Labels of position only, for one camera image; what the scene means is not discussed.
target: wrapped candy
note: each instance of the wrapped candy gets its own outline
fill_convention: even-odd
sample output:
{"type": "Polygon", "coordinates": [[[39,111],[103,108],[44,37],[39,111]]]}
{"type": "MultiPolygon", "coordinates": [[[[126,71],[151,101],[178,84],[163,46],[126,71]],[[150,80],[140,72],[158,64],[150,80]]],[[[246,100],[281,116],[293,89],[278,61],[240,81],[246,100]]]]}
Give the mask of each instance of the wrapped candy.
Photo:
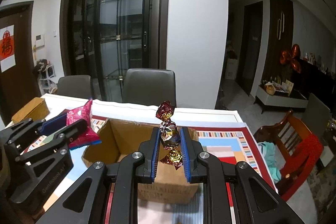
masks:
{"type": "Polygon", "coordinates": [[[78,121],[79,119],[86,120],[88,124],[86,131],[81,135],[79,135],[79,137],[76,140],[73,140],[69,144],[69,148],[71,150],[80,148],[85,145],[101,143],[99,136],[91,128],[91,116],[92,116],[91,106],[92,106],[92,99],[88,100],[88,102],[85,105],[69,110],[67,113],[67,126],[75,121],[78,121]]]}
{"type": "Polygon", "coordinates": [[[182,165],[182,153],[179,150],[170,150],[169,153],[160,162],[164,164],[174,165],[175,169],[179,169],[182,165]]]}
{"type": "Polygon", "coordinates": [[[156,112],[156,117],[162,120],[160,124],[161,143],[164,149],[175,150],[181,142],[179,131],[176,124],[170,117],[174,114],[175,107],[169,101],[164,101],[156,112]]]}
{"type": "Polygon", "coordinates": [[[160,124],[160,140],[164,149],[170,150],[169,153],[160,160],[164,164],[175,166],[177,170],[182,166],[182,153],[176,150],[181,143],[181,137],[176,124],[170,119],[174,114],[175,107],[169,101],[164,101],[156,112],[156,117],[162,120],[160,124]]]}

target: dining chair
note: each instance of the dining chair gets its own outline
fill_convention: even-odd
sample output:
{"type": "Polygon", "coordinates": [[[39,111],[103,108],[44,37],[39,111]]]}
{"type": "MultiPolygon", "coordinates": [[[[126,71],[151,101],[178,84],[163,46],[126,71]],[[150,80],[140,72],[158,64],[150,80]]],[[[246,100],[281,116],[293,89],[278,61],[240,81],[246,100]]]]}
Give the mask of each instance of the dining chair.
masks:
{"type": "Polygon", "coordinates": [[[330,109],[313,93],[310,93],[307,107],[301,120],[316,135],[323,145],[327,145],[323,133],[330,118],[330,109]]]}
{"type": "Polygon", "coordinates": [[[57,95],[90,99],[93,98],[90,75],[69,75],[61,77],[57,84],[57,95]]]}
{"type": "Polygon", "coordinates": [[[129,69],[123,87],[123,103],[176,106],[175,73],[165,69],[129,69]]]}
{"type": "Polygon", "coordinates": [[[323,145],[302,120],[287,112],[281,122],[262,126],[254,137],[257,142],[272,142],[286,163],[280,170],[282,179],[276,184],[279,195],[287,201],[305,182],[323,151],[323,145]]]}

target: doorway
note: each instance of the doorway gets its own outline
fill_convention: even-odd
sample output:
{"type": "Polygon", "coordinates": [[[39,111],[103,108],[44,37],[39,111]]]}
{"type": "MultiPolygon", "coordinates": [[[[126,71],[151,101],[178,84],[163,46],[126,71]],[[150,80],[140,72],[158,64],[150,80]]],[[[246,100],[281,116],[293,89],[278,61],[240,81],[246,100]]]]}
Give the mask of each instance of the doorway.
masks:
{"type": "Polygon", "coordinates": [[[0,115],[5,125],[26,103],[41,96],[33,74],[32,9],[33,1],[0,8],[0,115]]]}
{"type": "Polygon", "coordinates": [[[90,75],[95,98],[122,102],[129,68],[158,68],[150,4],[151,0],[69,1],[70,74],[90,75]]]}
{"type": "Polygon", "coordinates": [[[236,82],[250,95],[257,70],[261,32],[263,28],[263,2],[244,8],[244,26],[236,82]]]}

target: red balloon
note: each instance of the red balloon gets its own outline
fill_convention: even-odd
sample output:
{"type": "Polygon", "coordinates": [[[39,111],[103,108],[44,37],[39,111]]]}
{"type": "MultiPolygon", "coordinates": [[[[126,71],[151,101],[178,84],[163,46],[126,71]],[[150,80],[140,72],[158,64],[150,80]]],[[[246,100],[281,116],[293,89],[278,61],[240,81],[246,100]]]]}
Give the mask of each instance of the red balloon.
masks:
{"type": "Polygon", "coordinates": [[[288,63],[290,57],[291,57],[291,55],[290,55],[288,50],[282,51],[281,52],[281,57],[280,57],[281,65],[286,65],[288,63]]]}
{"type": "Polygon", "coordinates": [[[300,46],[298,44],[294,44],[292,47],[292,58],[295,57],[300,57],[301,51],[300,51],[300,46]]]}
{"type": "Polygon", "coordinates": [[[280,63],[281,65],[286,65],[288,62],[290,62],[293,70],[297,71],[298,73],[301,73],[300,63],[296,59],[292,58],[288,50],[284,50],[281,52],[280,63]]]}
{"type": "Polygon", "coordinates": [[[301,73],[301,65],[297,60],[293,58],[291,60],[291,65],[292,65],[293,70],[297,71],[298,73],[301,73]]]}

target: gray chair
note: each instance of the gray chair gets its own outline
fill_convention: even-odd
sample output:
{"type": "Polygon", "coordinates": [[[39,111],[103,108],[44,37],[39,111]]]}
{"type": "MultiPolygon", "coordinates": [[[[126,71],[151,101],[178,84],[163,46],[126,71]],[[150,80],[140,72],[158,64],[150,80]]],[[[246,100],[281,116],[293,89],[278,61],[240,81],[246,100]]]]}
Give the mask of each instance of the gray chair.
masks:
{"type": "Polygon", "coordinates": [[[309,130],[319,138],[323,145],[326,145],[326,142],[323,139],[323,133],[327,127],[329,117],[329,107],[311,93],[301,120],[305,123],[309,130]]]}
{"type": "Polygon", "coordinates": [[[91,76],[69,75],[61,77],[57,84],[57,95],[82,99],[93,98],[91,76]]]}
{"type": "Polygon", "coordinates": [[[129,69],[123,87],[123,103],[159,106],[169,100],[176,106],[175,73],[165,69],[129,69]]]}

